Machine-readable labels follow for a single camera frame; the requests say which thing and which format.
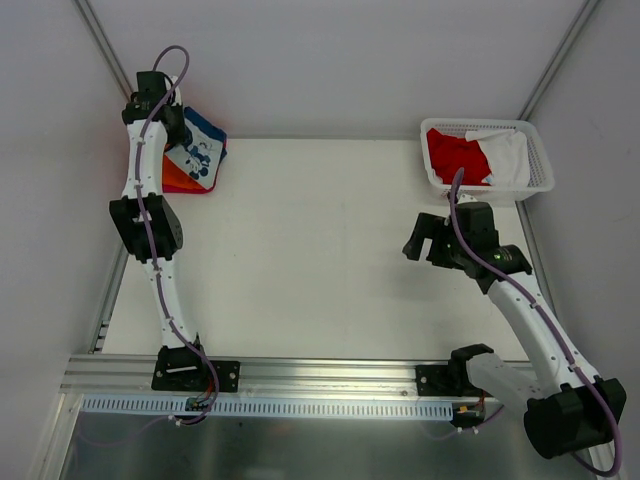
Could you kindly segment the pink folded t shirt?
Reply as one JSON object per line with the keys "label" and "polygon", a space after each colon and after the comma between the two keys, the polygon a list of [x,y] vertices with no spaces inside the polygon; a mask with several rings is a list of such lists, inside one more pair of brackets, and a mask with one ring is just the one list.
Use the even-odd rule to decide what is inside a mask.
{"label": "pink folded t shirt", "polygon": [[226,144],[219,141],[197,141],[189,145],[178,145],[164,153],[164,156],[184,173],[208,189],[208,193],[216,187],[226,155]]}

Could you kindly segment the aluminium mounting rail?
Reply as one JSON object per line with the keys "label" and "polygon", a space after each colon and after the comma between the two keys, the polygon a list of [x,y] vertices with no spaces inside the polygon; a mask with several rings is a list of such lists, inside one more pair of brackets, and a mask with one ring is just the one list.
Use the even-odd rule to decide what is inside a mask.
{"label": "aluminium mounting rail", "polygon": [[[235,357],[237,397],[415,400],[414,368],[444,360],[331,360]],[[59,390],[68,394],[151,394],[154,355],[74,355]]]}

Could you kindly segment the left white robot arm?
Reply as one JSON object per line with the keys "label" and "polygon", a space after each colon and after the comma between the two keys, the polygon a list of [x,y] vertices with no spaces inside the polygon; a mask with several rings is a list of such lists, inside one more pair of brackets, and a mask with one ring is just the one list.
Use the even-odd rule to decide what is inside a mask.
{"label": "left white robot arm", "polygon": [[128,254],[142,265],[158,310],[161,347],[151,388],[195,392],[211,386],[211,373],[198,332],[179,299],[177,260],[184,235],[162,192],[165,150],[186,138],[177,84],[177,78],[157,70],[137,74],[137,90],[122,111],[129,138],[128,172],[109,213]]}

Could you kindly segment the red t shirt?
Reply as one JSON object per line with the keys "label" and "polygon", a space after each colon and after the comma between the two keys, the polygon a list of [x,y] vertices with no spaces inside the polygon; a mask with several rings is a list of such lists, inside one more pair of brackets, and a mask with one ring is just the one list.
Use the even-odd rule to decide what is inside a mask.
{"label": "red t shirt", "polygon": [[491,169],[477,141],[444,135],[434,128],[426,133],[426,140],[431,167],[444,184],[451,184],[462,168],[463,185],[488,185]]}

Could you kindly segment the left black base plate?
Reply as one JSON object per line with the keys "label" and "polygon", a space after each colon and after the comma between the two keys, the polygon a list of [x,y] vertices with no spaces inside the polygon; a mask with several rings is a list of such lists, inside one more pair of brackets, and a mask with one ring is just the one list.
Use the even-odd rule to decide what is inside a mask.
{"label": "left black base plate", "polygon": [[208,365],[199,356],[158,357],[154,367],[151,389],[162,392],[205,392],[209,387],[223,393],[238,391],[240,363],[211,360],[218,384]]}

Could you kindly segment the orange folded t shirt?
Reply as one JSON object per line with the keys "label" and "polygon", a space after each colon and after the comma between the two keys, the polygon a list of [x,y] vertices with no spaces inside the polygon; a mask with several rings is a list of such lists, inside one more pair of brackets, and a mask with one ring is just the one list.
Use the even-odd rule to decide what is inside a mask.
{"label": "orange folded t shirt", "polygon": [[167,156],[163,157],[162,189],[164,193],[205,194],[209,190],[184,173]]}

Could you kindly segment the white plastic basket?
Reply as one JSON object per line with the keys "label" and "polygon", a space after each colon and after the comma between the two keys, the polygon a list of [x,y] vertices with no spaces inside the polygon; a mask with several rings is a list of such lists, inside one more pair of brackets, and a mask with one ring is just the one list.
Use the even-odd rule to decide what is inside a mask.
{"label": "white plastic basket", "polygon": [[553,171],[542,140],[532,124],[518,120],[428,118],[423,120],[420,125],[421,146],[430,190],[436,197],[444,197],[451,188],[451,184],[444,184],[431,167],[426,133],[432,128],[444,135],[464,139],[467,131],[501,129],[515,129],[527,137],[530,170],[530,181],[527,187],[516,189],[513,187],[493,187],[489,184],[481,186],[462,184],[461,191],[464,193],[490,202],[511,202],[525,200],[536,193],[548,192],[555,186]]}

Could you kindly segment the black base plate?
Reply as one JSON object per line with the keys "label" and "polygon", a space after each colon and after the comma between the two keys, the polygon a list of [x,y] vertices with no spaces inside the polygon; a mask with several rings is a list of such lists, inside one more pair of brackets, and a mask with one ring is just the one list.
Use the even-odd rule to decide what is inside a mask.
{"label": "black base plate", "polygon": [[420,397],[451,396],[479,397],[481,390],[474,387],[466,373],[458,367],[445,364],[421,364],[414,368],[417,393]]}
{"label": "black base plate", "polygon": [[151,389],[162,392],[205,392],[209,387],[223,393],[238,391],[240,363],[211,360],[218,384],[208,365],[199,356],[158,357],[154,367]]}

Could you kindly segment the white t shirt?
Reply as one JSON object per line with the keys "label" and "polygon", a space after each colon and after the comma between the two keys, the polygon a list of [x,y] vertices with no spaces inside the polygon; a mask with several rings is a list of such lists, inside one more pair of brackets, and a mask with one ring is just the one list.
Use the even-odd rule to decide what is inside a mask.
{"label": "white t shirt", "polygon": [[530,181],[527,137],[515,129],[475,130],[465,133],[485,155],[490,174],[485,182],[493,187],[527,187]]}

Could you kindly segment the blue t shirt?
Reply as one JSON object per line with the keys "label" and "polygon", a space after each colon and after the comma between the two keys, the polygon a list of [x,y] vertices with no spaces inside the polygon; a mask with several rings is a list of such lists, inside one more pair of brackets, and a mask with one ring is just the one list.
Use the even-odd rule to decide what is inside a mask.
{"label": "blue t shirt", "polygon": [[169,149],[169,162],[204,190],[211,190],[227,155],[227,134],[192,107],[184,109],[186,140]]}

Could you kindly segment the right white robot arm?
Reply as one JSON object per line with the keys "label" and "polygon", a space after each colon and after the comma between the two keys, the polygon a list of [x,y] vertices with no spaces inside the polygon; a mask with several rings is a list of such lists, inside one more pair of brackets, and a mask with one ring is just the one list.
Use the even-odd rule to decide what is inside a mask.
{"label": "right white robot arm", "polygon": [[402,252],[411,261],[425,259],[474,280],[506,319],[534,372],[520,373],[479,343],[453,350],[431,374],[418,370],[420,388],[493,396],[521,418],[528,440],[545,459],[621,445],[624,387],[616,378],[603,378],[569,339],[524,253],[501,244],[489,204],[459,203],[448,216],[419,214]]}

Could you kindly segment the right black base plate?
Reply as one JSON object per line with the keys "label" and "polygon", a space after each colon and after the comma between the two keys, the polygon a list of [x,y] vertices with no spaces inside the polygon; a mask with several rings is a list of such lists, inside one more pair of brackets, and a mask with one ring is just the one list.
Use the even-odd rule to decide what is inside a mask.
{"label": "right black base plate", "polygon": [[445,364],[421,364],[414,368],[417,393],[420,397],[451,396],[479,397],[481,390],[474,387],[466,373],[458,367]]}

